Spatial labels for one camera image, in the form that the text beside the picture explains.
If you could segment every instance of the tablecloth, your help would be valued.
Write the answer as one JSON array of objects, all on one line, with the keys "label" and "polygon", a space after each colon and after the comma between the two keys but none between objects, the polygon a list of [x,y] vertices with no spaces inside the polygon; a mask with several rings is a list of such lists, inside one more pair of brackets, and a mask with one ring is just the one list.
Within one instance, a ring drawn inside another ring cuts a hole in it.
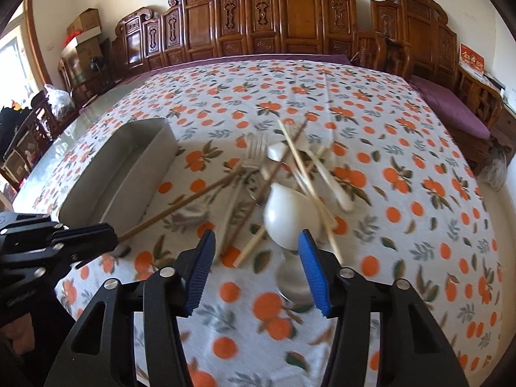
[{"label": "tablecloth", "polygon": [[[277,119],[308,118],[306,135],[328,144],[326,164],[354,200],[339,211],[315,174],[318,193],[335,213],[346,265],[391,284],[407,278],[439,322],[466,375],[496,352],[501,319],[496,241],[473,174],[450,135],[405,81],[352,66],[303,61],[248,61],[158,74],[107,112],[67,153],[34,203],[57,217],[91,158],[122,124],[165,116],[180,150],[146,216],[227,173],[245,152],[244,135],[281,141]],[[279,177],[290,182],[287,171]],[[72,271],[58,286],[62,304],[79,317],[107,278],[147,278],[204,229],[217,226],[229,199],[223,191],[197,228],[169,219],[136,236],[126,258],[108,254]],[[242,198],[238,219],[249,202]],[[314,307],[287,304],[277,293],[281,248],[264,240],[241,269],[232,263],[262,223],[258,210],[222,263],[212,267],[200,307],[179,322],[194,385],[318,385],[334,322]],[[137,372],[146,379],[141,316],[135,323]],[[375,385],[379,317],[371,317],[366,385]]]}]

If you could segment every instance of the wooden chopstick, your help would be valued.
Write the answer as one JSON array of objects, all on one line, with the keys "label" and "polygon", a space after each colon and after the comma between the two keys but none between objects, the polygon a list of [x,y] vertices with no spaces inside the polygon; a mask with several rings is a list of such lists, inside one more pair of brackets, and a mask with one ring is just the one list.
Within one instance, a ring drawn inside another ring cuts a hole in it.
[{"label": "wooden chopstick", "polygon": [[[319,148],[319,150],[317,151],[317,153],[315,155],[317,156],[317,158],[321,158],[325,154],[326,150],[327,150],[327,148],[324,145],[322,145],[321,148]],[[308,168],[307,168],[308,172],[310,173],[314,167],[315,167],[315,164],[313,162],[310,162],[308,164]],[[296,181],[296,184],[292,187],[292,189],[297,190],[298,188],[299,188],[299,182]],[[242,252],[240,252],[238,257],[234,261],[233,266],[235,268],[238,268],[243,263],[243,261],[245,261],[247,259],[247,257],[254,250],[254,248],[258,245],[258,243],[262,240],[262,238],[263,238],[263,236],[265,236],[265,234],[266,234],[265,226],[262,225],[258,229],[256,234],[251,238],[251,240],[248,241],[248,243],[246,244],[246,247],[244,247],[242,249]]]},{"label": "wooden chopstick", "polygon": [[240,173],[241,170],[242,170],[242,162],[239,162],[235,166],[233,171],[230,174],[228,174],[226,177],[223,177],[222,179],[216,181],[215,183],[210,184],[210,186],[206,186],[200,192],[197,192],[196,194],[189,196],[188,198],[182,200],[181,202],[177,202],[176,204],[165,209],[164,211],[160,212],[159,214],[154,215],[154,217],[149,218],[148,220],[144,221],[143,223],[138,224],[137,226],[131,228],[129,231],[122,234],[120,237],[118,237],[118,243],[122,243],[126,240],[129,240],[131,237],[134,237],[138,233],[141,233],[143,230],[145,230],[146,228],[149,228],[152,224],[158,222],[159,220],[166,217],[167,215],[170,215],[171,213],[176,212],[180,208],[183,208],[184,206],[188,205],[190,202],[195,201],[197,198],[201,197],[202,195],[207,194],[208,192],[210,192],[211,190],[220,186],[221,184],[230,182],[231,180],[233,180],[233,177],[235,177],[236,175],[238,175]]},{"label": "wooden chopstick", "polygon": [[324,212],[323,208],[321,207],[322,201],[319,199],[319,196],[317,195],[317,192],[315,191],[314,185],[312,184],[312,181],[310,180],[310,176],[308,175],[308,172],[306,171],[306,167],[304,166],[303,160],[301,159],[301,156],[299,155],[299,151],[296,148],[295,141],[292,140],[291,136],[287,132],[285,125],[283,125],[283,122],[278,120],[278,124],[280,126],[280,129],[282,130],[283,134],[285,134],[285,138],[287,140],[288,146],[291,149],[292,155],[294,159],[296,160],[297,166],[299,170],[301,171],[301,174],[304,177],[305,184],[312,196],[312,200],[317,207],[319,211],[319,215],[321,216],[321,221],[324,226],[324,229],[326,230],[326,233],[328,235],[328,241],[330,242],[331,248],[333,250],[333,254],[339,261],[339,263],[342,265],[344,263],[344,258],[341,255],[341,252],[339,250],[339,247],[337,246],[337,242],[335,241],[335,238],[333,236],[333,230],[331,228],[331,224],[329,223],[328,218],[326,217],[326,213]]},{"label": "wooden chopstick", "polygon": [[265,226],[262,225],[256,234],[251,238],[251,240],[248,241],[246,244],[246,247],[242,249],[242,252],[238,255],[236,260],[233,262],[233,266],[235,268],[238,268],[244,260],[246,260],[247,256],[253,251],[253,249],[258,245],[258,243],[262,240],[262,238],[265,236]]},{"label": "wooden chopstick", "polygon": [[[294,136],[294,138],[292,139],[293,141],[297,141],[297,139],[299,138],[299,136],[301,135],[301,133],[303,132],[303,130],[305,129],[306,127],[306,124],[308,123],[308,119],[306,119],[303,124],[301,125],[300,129],[298,130],[297,134]],[[270,174],[269,178],[265,181],[265,183],[262,185],[262,187],[260,188],[260,190],[257,192],[256,194],[256,199],[260,199],[263,194],[265,193],[265,191],[267,190],[267,188],[270,186],[270,184],[273,182],[275,176],[278,174],[278,171],[279,169],[281,168],[282,164],[284,163],[284,161],[286,160],[286,158],[288,157],[289,155],[289,152],[288,150],[285,151],[285,153],[283,154],[283,157],[281,157],[281,160],[278,162],[278,164],[274,167],[272,173]],[[255,202],[253,202],[253,204],[251,205],[251,207],[246,211],[245,215],[242,217],[242,219],[240,220],[240,222],[238,223],[238,225],[236,226],[236,228],[233,230],[233,232],[231,233],[231,236],[228,238],[228,241],[225,243],[225,245],[223,246],[223,249],[222,249],[222,255],[224,254],[224,252],[228,249],[229,246],[231,246],[237,236],[238,236],[238,233],[240,232],[240,230],[242,229],[243,225],[246,223],[246,221],[249,219],[249,217],[251,216],[251,214],[253,213],[254,209],[256,208],[256,204]]]}]

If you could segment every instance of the red decoration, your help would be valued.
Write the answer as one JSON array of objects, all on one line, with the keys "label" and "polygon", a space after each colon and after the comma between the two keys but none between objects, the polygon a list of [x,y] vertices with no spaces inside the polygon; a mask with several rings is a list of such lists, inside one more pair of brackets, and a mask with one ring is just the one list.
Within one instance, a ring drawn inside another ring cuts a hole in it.
[{"label": "red decoration", "polygon": [[75,38],[76,36],[79,36],[81,33],[83,33],[83,31],[82,31],[82,30],[76,30],[76,31],[74,31],[74,32],[70,33],[70,34],[66,37],[66,39],[64,40],[65,42],[63,43],[63,48],[64,48],[66,45],[68,45],[68,44],[72,41],[72,39],[73,39],[73,38]]}]

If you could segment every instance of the metal fork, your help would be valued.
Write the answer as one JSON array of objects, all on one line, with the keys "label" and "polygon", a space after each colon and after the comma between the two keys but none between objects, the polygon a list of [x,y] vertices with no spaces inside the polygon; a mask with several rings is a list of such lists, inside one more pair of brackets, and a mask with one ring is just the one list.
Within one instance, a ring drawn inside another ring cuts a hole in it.
[{"label": "metal fork", "polygon": [[254,173],[256,170],[259,170],[266,158],[267,155],[267,135],[265,133],[255,134],[247,134],[246,137],[247,149],[244,158],[242,161],[242,168],[246,172],[244,176],[242,176],[236,186],[233,189],[233,195],[229,200],[229,204],[225,207],[225,215],[223,221],[220,226],[218,226],[215,230],[217,243],[215,245],[215,256],[213,258],[214,261],[220,257],[221,249],[225,244],[225,239],[228,235],[229,224],[231,222],[231,217],[233,216],[233,209],[240,197],[240,193],[244,187],[244,183],[247,178]]}]

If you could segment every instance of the cardboard box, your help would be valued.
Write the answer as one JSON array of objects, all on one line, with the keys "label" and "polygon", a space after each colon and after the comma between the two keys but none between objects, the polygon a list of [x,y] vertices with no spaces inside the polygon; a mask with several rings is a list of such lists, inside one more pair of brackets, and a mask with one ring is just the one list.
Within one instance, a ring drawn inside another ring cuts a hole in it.
[{"label": "cardboard box", "polygon": [[84,10],[79,16],[73,21],[68,28],[66,28],[66,34],[70,35],[72,32],[76,30],[82,30],[86,32],[87,30],[96,28],[101,28],[102,25],[100,23],[99,11],[96,8],[87,8]]},{"label": "cardboard box", "polygon": [[76,44],[76,46],[68,48],[61,53],[68,71],[72,78],[84,76],[90,71],[91,58],[93,56],[102,56],[99,41],[96,36]]}]

